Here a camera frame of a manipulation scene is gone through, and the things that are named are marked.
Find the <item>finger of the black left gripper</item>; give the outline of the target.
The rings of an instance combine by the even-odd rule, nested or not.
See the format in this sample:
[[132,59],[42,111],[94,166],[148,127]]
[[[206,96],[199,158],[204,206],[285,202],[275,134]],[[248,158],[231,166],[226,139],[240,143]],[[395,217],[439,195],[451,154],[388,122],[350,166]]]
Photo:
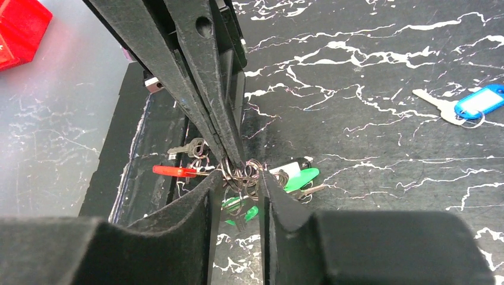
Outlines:
[[232,1],[165,1],[196,104],[188,117],[218,160],[236,169],[245,155],[238,111],[244,97],[246,47]]
[[196,90],[165,1],[87,1],[86,5],[188,116],[196,106],[192,97]]

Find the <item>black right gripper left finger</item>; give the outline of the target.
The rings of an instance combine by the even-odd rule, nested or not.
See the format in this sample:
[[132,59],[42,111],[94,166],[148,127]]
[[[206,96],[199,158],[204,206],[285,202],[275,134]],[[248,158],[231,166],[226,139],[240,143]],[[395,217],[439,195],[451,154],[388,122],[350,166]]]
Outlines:
[[124,227],[98,217],[1,219],[2,284],[209,284],[222,175]]

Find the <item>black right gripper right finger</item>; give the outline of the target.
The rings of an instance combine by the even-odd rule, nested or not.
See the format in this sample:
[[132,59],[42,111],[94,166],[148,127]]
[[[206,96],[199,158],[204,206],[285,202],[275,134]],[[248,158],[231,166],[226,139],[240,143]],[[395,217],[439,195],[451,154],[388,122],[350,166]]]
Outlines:
[[259,173],[265,284],[494,284],[465,222],[439,211],[310,211]]

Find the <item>key with green tag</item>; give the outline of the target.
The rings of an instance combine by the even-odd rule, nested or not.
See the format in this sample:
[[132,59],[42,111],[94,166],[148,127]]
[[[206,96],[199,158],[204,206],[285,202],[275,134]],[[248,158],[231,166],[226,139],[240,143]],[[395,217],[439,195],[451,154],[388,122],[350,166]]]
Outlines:
[[259,209],[254,199],[248,196],[229,198],[222,203],[220,220],[243,232],[247,222],[258,213]]
[[307,168],[301,170],[298,176],[289,178],[287,184],[283,189],[287,194],[292,195],[295,199],[301,200],[317,191],[321,191],[326,188],[326,185],[321,184],[304,189],[304,187],[310,184],[319,174],[320,170],[317,168]]

